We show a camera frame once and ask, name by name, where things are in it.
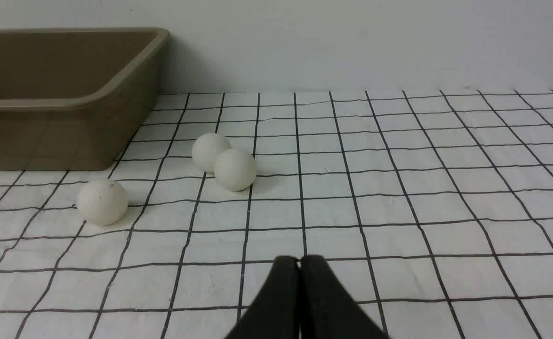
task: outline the table surface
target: table surface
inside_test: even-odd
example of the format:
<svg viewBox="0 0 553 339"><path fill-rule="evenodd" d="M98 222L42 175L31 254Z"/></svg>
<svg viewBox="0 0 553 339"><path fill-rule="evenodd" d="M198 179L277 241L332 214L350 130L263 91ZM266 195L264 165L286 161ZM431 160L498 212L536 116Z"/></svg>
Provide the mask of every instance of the table surface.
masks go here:
<svg viewBox="0 0 553 339"><path fill-rule="evenodd" d="M213 131L250 189L193 165ZM305 254L395 339L553 339L553 91L160 95L105 171L0 172L0 339L218 339Z"/></svg>

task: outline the plastic tray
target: plastic tray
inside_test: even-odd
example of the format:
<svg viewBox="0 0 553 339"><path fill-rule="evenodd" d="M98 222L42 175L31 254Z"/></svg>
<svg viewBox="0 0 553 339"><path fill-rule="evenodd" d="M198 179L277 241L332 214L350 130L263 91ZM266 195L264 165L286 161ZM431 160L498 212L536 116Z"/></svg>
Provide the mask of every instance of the plastic tray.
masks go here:
<svg viewBox="0 0 553 339"><path fill-rule="evenodd" d="M0 170L103 170L156 99L161 28L0 31Z"/></svg>

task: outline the ping pong ball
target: ping pong ball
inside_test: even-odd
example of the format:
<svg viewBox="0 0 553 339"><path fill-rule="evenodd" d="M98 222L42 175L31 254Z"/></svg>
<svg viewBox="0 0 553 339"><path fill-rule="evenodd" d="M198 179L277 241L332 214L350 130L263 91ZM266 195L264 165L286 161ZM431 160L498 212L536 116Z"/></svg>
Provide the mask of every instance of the ping pong ball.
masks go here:
<svg viewBox="0 0 553 339"><path fill-rule="evenodd" d="M128 193L113 180L95 180L82 187L76 201L84 219L95 225L111 225L128 208Z"/></svg>
<svg viewBox="0 0 553 339"><path fill-rule="evenodd" d="M220 153L214 167L216 181L229 191L242 191L249 187L255 176L255 159L248 152L231 148Z"/></svg>
<svg viewBox="0 0 553 339"><path fill-rule="evenodd" d="M192 162L203 172L213 173L216 158L220 153L231 148L228 140L216 133L201 135L192 145Z"/></svg>

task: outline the bin rim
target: bin rim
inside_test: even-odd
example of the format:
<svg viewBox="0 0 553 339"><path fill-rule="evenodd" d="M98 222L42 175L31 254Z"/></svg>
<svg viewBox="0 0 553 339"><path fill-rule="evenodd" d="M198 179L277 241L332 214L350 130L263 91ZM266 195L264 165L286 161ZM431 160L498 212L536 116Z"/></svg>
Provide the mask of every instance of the bin rim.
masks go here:
<svg viewBox="0 0 553 339"><path fill-rule="evenodd" d="M155 37L145 48L130 60L119 72L116 73L99 90L78 98L46 98L46 99L0 99L0 111L11 112L41 112L41 111L68 111L82 109L112 94L125 80L136 73L143 66L145 60L159 52L165 45L169 32L159 27L104 27L104 28L33 28L0 30L5 33L57 33L57 32L153 32Z"/></svg>

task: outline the white wall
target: white wall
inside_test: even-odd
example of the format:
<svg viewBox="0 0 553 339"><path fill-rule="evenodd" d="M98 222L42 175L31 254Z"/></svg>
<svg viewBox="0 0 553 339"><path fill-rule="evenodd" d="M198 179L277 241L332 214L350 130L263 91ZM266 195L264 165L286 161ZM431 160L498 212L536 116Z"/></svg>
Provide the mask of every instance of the white wall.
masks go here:
<svg viewBox="0 0 553 339"><path fill-rule="evenodd" d="M0 0L0 28L145 25L168 91L553 86L553 0Z"/></svg>

